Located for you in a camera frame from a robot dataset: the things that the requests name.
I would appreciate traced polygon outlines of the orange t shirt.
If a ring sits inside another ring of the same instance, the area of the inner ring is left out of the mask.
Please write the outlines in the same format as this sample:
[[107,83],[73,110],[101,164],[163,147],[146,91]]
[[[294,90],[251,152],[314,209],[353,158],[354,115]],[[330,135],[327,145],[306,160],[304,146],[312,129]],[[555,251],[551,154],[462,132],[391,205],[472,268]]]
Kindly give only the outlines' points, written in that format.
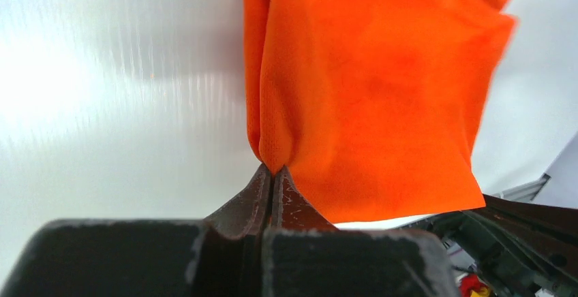
[[247,136],[329,221],[482,208],[508,0],[243,0]]

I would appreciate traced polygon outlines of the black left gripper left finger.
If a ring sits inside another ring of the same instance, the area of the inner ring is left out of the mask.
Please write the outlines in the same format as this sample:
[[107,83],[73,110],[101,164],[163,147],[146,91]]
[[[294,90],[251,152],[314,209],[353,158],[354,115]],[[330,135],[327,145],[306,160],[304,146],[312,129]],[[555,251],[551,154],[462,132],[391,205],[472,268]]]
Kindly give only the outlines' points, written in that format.
[[2,296],[259,296],[269,170],[204,219],[60,219],[29,240]]

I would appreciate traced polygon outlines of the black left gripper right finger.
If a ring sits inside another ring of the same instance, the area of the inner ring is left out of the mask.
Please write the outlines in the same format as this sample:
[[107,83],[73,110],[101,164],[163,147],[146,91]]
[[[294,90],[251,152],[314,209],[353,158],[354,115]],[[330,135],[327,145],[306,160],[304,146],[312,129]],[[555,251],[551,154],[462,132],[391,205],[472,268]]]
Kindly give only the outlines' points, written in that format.
[[263,296],[458,296],[440,239],[423,230],[340,230],[275,175],[262,236]]

